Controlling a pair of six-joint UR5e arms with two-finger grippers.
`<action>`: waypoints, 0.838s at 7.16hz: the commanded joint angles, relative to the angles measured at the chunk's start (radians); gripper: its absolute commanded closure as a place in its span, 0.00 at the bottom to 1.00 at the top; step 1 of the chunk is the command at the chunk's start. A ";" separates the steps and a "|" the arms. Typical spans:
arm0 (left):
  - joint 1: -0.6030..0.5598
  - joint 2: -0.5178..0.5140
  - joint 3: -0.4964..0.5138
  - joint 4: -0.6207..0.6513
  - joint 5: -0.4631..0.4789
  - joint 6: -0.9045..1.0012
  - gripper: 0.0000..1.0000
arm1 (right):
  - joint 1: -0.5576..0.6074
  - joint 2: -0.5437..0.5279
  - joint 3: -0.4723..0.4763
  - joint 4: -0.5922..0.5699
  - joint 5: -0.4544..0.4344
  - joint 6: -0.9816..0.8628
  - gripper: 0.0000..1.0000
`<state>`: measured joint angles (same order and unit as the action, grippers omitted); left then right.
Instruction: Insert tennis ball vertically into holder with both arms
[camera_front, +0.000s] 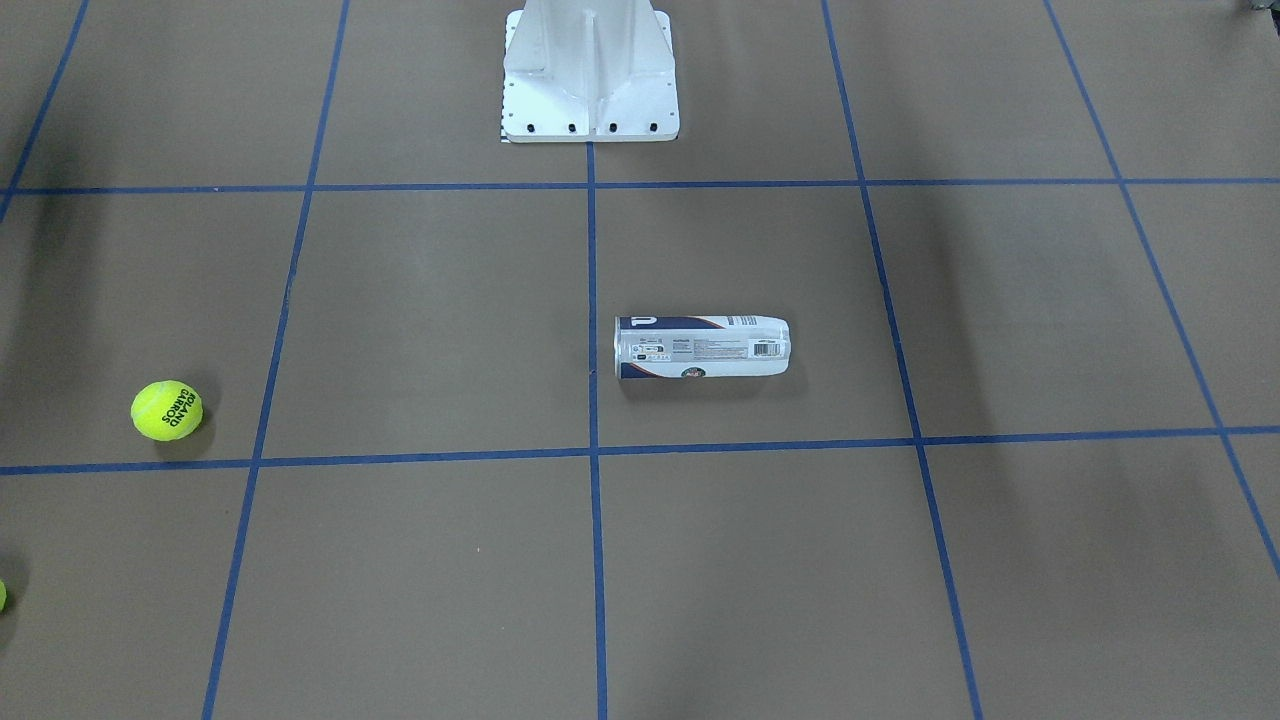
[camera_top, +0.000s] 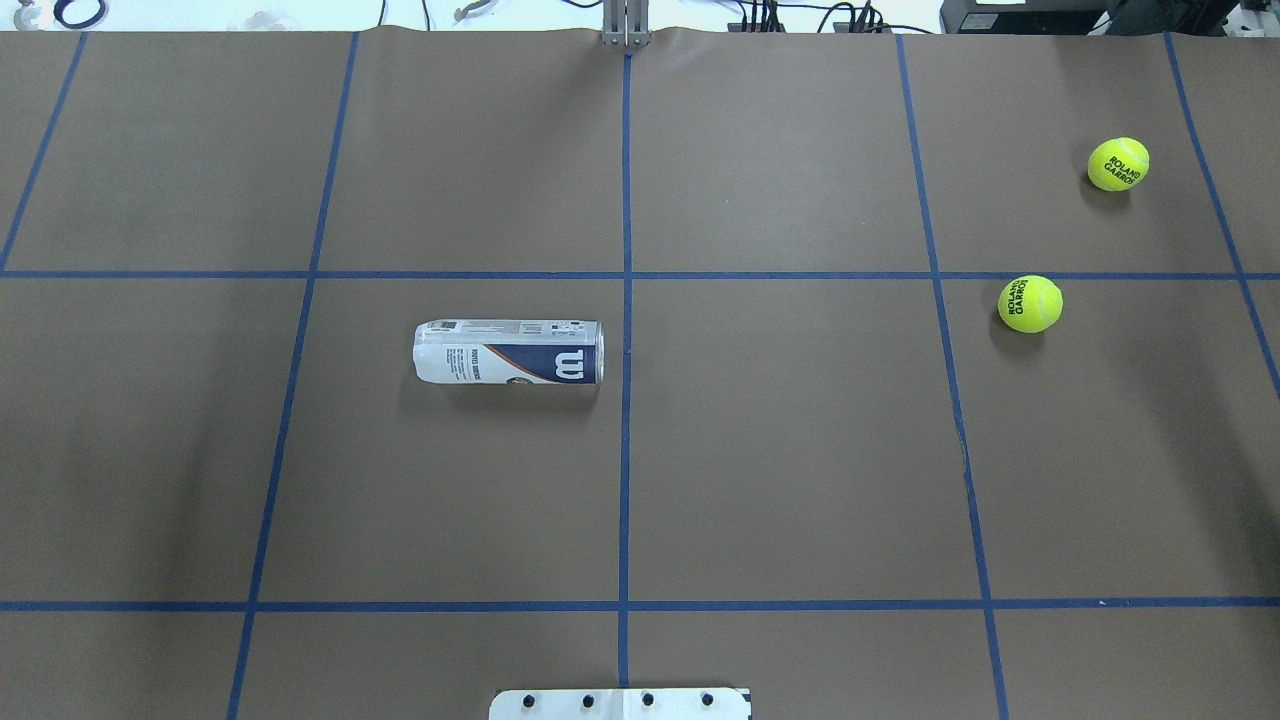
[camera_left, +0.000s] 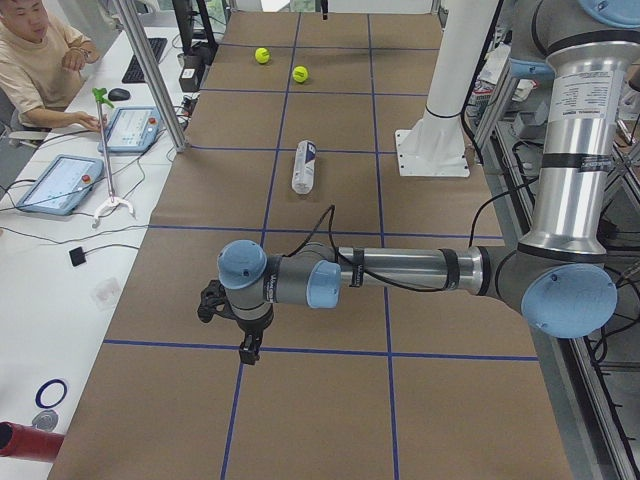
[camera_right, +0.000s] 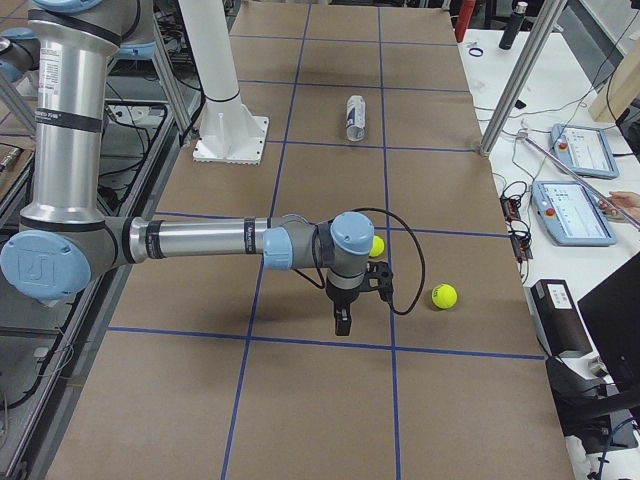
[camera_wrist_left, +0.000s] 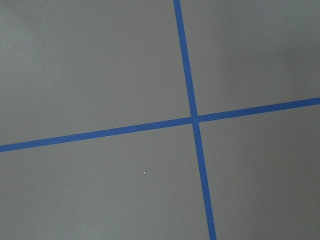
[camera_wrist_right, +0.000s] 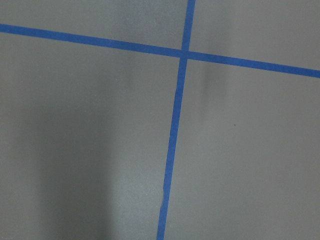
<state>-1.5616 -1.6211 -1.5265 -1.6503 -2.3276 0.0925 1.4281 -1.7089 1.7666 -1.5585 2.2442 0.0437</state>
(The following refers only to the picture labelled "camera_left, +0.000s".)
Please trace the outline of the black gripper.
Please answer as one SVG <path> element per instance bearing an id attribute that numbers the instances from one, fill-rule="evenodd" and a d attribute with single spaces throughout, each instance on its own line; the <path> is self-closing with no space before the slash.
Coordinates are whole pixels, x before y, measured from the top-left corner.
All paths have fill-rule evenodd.
<path id="1" fill-rule="evenodd" d="M 215 316 L 235 320 L 225 288 L 219 280 L 211 280 L 201 291 L 197 315 L 203 323 L 211 322 Z M 273 313 L 266 313 L 254 320 L 236 319 L 237 325 L 244 332 L 244 339 L 238 348 L 242 364 L 255 365 L 259 361 L 264 331 L 271 325 L 273 318 Z"/>

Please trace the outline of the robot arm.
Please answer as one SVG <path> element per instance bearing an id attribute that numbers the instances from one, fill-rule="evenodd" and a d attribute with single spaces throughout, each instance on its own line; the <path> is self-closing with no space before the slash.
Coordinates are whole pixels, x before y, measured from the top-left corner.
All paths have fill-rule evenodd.
<path id="1" fill-rule="evenodd" d="M 348 248 L 305 240 L 269 255 L 236 240 L 217 259 L 219 276 L 197 313 L 236 322 L 240 359 L 254 364 L 277 303 L 333 308 L 342 284 L 370 281 L 417 292 L 463 289 L 489 296 L 556 338 L 586 336 L 613 316 L 618 290 L 605 271 L 597 227 L 625 74 L 639 56 L 635 1 L 521 1 L 514 65 L 554 73 L 532 225 L 514 250 Z"/>

